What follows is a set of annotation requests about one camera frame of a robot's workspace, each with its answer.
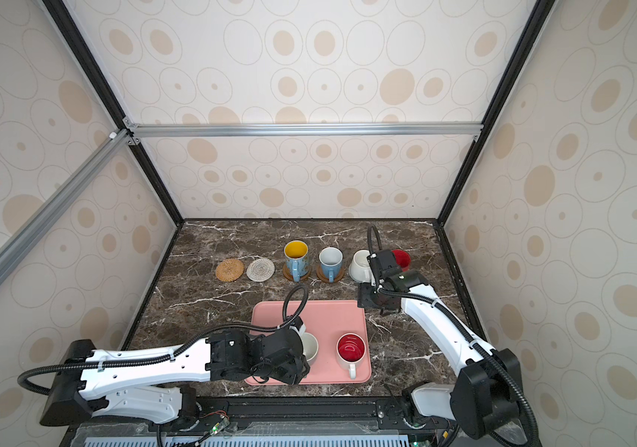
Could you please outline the white mug red inside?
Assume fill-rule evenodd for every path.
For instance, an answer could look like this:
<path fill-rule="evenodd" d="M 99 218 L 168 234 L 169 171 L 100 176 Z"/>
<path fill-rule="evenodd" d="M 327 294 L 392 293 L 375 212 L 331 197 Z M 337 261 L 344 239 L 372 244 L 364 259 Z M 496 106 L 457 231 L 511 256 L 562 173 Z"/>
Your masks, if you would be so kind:
<path fill-rule="evenodd" d="M 365 341 L 355 333 L 345 333 L 339 337 L 335 350 L 339 366 L 348 372 L 351 380 L 355 380 L 358 368 L 366 356 Z"/>

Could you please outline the white mug back row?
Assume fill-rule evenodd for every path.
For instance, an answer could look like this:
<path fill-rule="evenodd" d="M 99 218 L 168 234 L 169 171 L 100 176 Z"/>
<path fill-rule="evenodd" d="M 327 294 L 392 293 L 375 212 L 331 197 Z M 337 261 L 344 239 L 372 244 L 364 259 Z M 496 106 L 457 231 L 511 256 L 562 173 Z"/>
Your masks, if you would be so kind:
<path fill-rule="evenodd" d="M 349 266 L 349 275 L 357 283 L 369 283 L 373 281 L 373 274 L 370 268 L 370 251 L 359 250 L 353 255 Z"/>

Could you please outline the blue floral mug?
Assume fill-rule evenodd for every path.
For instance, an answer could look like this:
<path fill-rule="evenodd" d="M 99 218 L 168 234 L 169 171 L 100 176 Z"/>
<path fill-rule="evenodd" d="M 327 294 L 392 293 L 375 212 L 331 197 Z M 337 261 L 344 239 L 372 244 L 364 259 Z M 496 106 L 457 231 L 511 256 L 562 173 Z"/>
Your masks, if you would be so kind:
<path fill-rule="evenodd" d="M 330 266 L 343 266 L 344 256 L 342 251 L 335 247 L 327 247 L 320 252 L 320 264 L 324 268 Z"/>

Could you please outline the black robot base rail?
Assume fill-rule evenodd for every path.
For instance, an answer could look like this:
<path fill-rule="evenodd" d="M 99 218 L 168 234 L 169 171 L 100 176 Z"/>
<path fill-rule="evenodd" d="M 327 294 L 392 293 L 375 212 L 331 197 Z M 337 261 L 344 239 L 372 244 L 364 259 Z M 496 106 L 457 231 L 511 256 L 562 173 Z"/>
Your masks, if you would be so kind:
<path fill-rule="evenodd" d="M 102 417 L 69 428 L 63 446 L 494 446 L 453 421 L 410 425 L 400 396 L 201 398 L 192 428 Z"/>

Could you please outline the blue butterfly mug yellow inside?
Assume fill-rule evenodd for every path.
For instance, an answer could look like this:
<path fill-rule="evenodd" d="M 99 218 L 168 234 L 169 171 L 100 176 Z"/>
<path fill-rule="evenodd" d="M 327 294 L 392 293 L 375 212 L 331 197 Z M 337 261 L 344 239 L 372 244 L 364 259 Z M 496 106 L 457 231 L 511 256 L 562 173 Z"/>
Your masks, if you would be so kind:
<path fill-rule="evenodd" d="M 283 274 L 286 279 L 300 282 L 309 274 L 309 247 L 301 240 L 294 240 L 284 247 L 285 266 Z"/>

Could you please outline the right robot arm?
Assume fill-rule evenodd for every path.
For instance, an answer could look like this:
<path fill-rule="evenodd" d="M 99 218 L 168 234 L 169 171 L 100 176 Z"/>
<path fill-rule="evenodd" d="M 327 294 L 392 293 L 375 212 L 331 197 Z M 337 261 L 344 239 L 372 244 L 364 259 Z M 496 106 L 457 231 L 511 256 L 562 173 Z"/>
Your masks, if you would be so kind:
<path fill-rule="evenodd" d="M 425 276 L 403 270 L 395 254 L 384 249 L 375 225 L 367 228 L 367 246 L 369 274 L 359 283 L 359 306 L 411 317 L 441 350 L 456 375 L 453 387 L 426 383 L 410 390 L 409 399 L 418 417 L 452 420 L 471 439 L 489 436 L 502 446 L 511 442 L 499 434 L 499 428 L 519 422 L 525 445 L 538 446 L 538 422 L 523 393 L 517 357 L 508 349 L 496 350 L 469 329 Z"/>

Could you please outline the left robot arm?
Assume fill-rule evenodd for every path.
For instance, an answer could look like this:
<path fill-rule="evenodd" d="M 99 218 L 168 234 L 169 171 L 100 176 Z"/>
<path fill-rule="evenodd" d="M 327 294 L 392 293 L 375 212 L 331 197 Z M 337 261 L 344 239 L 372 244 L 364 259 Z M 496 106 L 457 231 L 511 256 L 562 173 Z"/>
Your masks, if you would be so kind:
<path fill-rule="evenodd" d="M 72 426 L 103 416 L 156 425 L 182 420 L 190 425 L 199 417 L 191 383 L 251 379 L 298 385 L 308 375 L 300 315 L 309 288 L 298 284 L 291 292 L 302 296 L 296 311 L 290 312 L 290 302 L 283 301 L 281 322 L 272 327 L 229 323 L 179 346 L 130 351 L 108 351 L 89 339 L 77 340 L 62 363 L 22 372 L 17 383 L 45 396 L 40 417 L 44 427 Z"/>

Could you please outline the white mug row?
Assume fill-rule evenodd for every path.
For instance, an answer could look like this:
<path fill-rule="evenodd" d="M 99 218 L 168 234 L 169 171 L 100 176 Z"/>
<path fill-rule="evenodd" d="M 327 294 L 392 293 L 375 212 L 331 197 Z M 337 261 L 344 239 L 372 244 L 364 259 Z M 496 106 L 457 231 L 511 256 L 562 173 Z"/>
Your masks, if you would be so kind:
<path fill-rule="evenodd" d="M 353 255 L 349 266 L 349 275 L 357 283 L 369 283 L 373 281 L 373 274 L 370 268 L 370 251 L 359 250 Z"/>
<path fill-rule="evenodd" d="M 320 344 L 318 339 L 312 333 L 302 333 L 300 335 L 300 339 L 303 345 L 303 354 L 307 363 L 312 365 L 317 357 L 320 350 Z"/>

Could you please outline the red mug black handle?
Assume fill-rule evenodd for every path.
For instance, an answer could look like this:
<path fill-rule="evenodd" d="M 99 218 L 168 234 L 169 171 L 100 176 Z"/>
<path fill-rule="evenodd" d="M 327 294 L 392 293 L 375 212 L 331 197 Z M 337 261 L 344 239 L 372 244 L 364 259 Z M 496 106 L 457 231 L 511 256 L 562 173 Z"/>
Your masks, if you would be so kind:
<path fill-rule="evenodd" d="M 412 258 L 411 258 L 411 255 L 407 253 L 407 251 L 393 250 L 392 253 L 395 257 L 395 260 L 398 266 L 402 269 L 402 271 L 407 271 L 410 269 Z"/>

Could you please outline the white mug front row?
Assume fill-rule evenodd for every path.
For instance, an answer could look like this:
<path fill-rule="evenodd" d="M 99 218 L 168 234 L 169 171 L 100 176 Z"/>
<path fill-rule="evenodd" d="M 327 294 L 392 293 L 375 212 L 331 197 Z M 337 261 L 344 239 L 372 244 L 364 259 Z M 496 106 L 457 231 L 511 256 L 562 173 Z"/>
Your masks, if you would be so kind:
<path fill-rule="evenodd" d="M 302 333 L 300 335 L 300 339 L 303 345 L 303 354 L 307 363 L 312 365 L 317 357 L 320 350 L 320 344 L 318 339 L 312 333 Z"/>

